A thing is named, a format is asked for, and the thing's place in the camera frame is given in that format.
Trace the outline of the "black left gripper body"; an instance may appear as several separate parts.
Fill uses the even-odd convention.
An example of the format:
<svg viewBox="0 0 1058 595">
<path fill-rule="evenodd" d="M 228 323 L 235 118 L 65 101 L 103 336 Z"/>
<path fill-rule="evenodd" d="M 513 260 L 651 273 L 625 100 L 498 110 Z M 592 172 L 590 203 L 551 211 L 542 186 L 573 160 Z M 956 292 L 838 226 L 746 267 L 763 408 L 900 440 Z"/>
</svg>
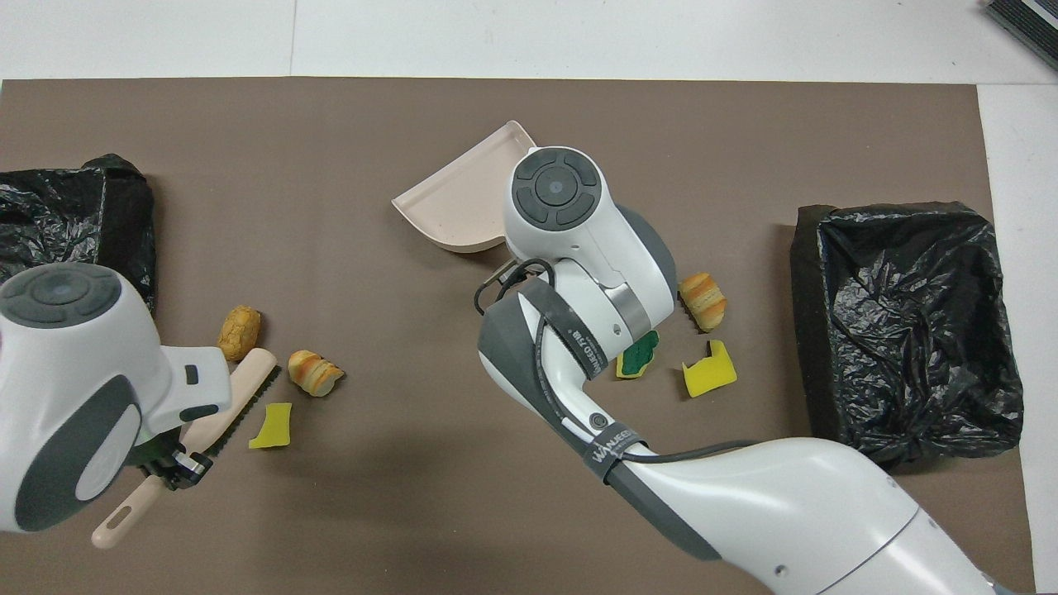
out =
<svg viewBox="0 0 1058 595">
<path fill-rule="evenodd" d="M 209 471 L 212 459 L 189 452 L 180 441 L 181 430 L 170 430 L 132 448 L 132 466 L 145 477 L 161 477 L 170 491 L 196 486 Z"/>
</svg>

